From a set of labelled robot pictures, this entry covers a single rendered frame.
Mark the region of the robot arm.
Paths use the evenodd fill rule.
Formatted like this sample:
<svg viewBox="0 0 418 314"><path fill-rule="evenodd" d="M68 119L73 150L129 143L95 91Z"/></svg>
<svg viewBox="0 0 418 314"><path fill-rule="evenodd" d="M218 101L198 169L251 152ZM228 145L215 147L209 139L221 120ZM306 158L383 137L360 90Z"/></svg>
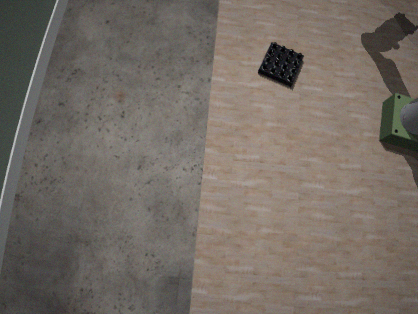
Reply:
<svg viewBox="0 0 418 314"><path fill-rule="evenodd" d="M418 97L401 109L400 121L408 132L418 135Z"/></svg>

